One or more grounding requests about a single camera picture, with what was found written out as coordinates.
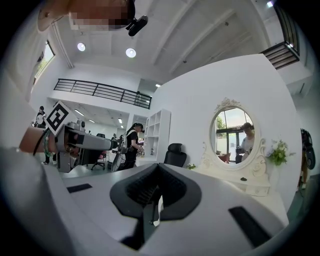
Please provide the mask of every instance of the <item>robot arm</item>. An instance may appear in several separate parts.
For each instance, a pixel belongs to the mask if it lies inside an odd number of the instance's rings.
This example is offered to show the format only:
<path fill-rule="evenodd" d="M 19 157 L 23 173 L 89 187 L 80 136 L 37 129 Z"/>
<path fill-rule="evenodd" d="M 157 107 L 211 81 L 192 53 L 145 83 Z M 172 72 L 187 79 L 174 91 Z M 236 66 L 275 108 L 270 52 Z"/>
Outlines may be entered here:
<path fill-rule="evenodd" d="M 57 168 L 63 173 L 69 173 L 79 162 L 79 154 L 72 153 L 72 148 L 108 151 L 118 146 L 110 139 L 85 133 L 85 122 L 60 101 L 55 104 L 45 123 L 55 136 Z"/>

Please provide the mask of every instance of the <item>white cabinet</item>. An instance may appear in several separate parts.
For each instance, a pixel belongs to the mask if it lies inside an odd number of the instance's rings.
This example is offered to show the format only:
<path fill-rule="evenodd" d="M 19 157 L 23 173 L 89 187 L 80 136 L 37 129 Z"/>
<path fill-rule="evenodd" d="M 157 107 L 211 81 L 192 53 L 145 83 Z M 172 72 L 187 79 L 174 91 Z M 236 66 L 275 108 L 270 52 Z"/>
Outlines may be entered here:
<path fill-rule="evenodd" d="M 145 156 L 136 158 L 136 166 L 163 163 L 165 161 L 169 146 L 170 120 L 171 112 L 165 109 L 153 114 L 146 120 L 144 133 Z"/>

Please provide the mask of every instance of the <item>black railing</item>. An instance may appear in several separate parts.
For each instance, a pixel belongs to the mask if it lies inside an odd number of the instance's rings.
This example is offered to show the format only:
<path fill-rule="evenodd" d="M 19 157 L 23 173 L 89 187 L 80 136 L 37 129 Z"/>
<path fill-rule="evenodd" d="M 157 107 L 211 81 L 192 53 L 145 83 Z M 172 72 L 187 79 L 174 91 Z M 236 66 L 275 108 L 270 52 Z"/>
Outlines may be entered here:
<path fill-rule="evenodd" d="M 117 102 L 132 104 L 145 109 L 150 109 L 152 100 L 152 97 L 146 94 L 103 83 L 82 80 L 59 78 L 54 90 L 101 97 Z"/>
<path fill-rule="evenodd" d="M 287 43 L 288 46 L 290 46 L 295 54 L 300 56 L 299 37 L 294 20 L 288 15 L 286 11 L 284 11 L 276 4 L 273 7 L 282 28 L 284 42 Z"/>
<path fill-rule="evenodd" d="M 261 53 L 266 56 L 276 70 L 299 61 L 299 57 L 287 42 L 278 43 Z"/>

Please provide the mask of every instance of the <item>oval mirror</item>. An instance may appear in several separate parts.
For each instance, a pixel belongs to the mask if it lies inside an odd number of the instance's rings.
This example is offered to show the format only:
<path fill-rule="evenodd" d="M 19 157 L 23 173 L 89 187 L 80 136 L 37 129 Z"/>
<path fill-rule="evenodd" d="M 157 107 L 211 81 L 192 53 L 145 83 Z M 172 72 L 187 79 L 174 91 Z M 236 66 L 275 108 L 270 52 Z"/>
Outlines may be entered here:
<path fill-rule="evenodd" d="M 211 145 L 222 162 L 236 165 L 245 161 L 254 143 L 254 124 L 245 111 L 230 107 L 217 115 L 211 131 Z"/>

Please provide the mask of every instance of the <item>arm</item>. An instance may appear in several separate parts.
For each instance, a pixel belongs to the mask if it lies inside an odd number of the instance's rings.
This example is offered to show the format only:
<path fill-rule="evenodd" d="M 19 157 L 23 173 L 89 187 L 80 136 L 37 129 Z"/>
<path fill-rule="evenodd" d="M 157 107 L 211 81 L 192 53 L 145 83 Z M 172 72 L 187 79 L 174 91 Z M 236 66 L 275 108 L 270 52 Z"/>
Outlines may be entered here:
<path fill-rule="evenodd" d="M 28 127 L 19 146 L 21 151 L 26 153 L 33 153 L 37 145 L 37 142 L 40 139 L 43 132 L 44 132 L 44 129 Z M 50 133 L 50 136 L 49 136 L 48 149 L 50 152 L 57 153 L 55 137 L 52 132 Z M 38 153 L 44 152 L 43 139 L 39 144 L 37 152 Z"/>

